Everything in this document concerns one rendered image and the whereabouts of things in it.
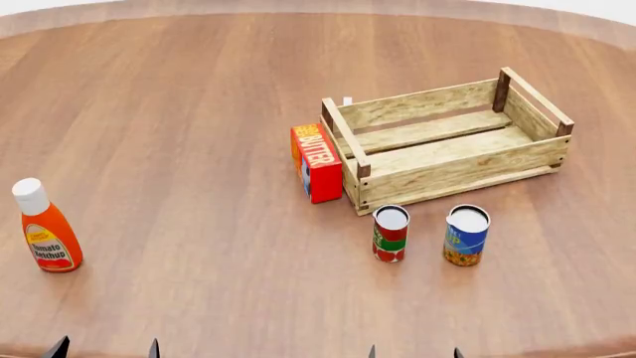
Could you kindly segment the orange tomato ketchup bottle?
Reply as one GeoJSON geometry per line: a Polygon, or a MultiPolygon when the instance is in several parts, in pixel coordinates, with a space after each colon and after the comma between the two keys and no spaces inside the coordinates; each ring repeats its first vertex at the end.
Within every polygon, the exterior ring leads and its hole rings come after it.
{"type": "Polygon", "coordinates": [[[13,185],[12,194],[37,266],[53,273],[79,268],[83,260],[80,243],[64,214],[48,198],[42,182],[24,178],[13,185]]]}

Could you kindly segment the red tomato sauce can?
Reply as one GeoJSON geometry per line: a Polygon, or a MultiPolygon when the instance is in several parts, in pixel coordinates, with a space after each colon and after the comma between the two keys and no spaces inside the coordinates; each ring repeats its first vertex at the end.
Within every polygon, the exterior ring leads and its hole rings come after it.
{"type": "Polygon", "coordinates": [[[399,205],[383,205],[373,213],[373,253],[384,263],[401,262],[405,256],[410,216],[399,205]]]}

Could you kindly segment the wooden slatted crate tray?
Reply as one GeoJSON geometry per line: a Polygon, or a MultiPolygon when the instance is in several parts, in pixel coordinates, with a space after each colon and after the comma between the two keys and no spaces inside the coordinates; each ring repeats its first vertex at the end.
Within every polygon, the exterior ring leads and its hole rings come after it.
{"type": "Polygon", "coordinates": [[[348,105],[321,103],[355,211],[547,175],[574,123],[510,68],[492,80],[348,105]]]}

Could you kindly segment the blue soup can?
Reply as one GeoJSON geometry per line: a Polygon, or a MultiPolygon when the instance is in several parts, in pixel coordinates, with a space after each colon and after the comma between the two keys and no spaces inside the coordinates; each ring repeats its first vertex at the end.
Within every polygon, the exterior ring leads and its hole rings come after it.
{"type": "Polygon", "coordinates": [[[443,255],[459,267],[478,265],[490,228],[489,214],[475,205],[457,205],[446,217],[443,255]]]}

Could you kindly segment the red butter box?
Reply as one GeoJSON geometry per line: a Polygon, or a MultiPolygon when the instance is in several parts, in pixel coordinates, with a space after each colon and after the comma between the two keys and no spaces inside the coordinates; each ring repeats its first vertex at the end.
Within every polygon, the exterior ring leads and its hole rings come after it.
{"type": "Polygon", "coordinates": [[[312,204],[342,197],[342,161],[322,124],[304,124],[290,129],[291,156],[312,204]]]}

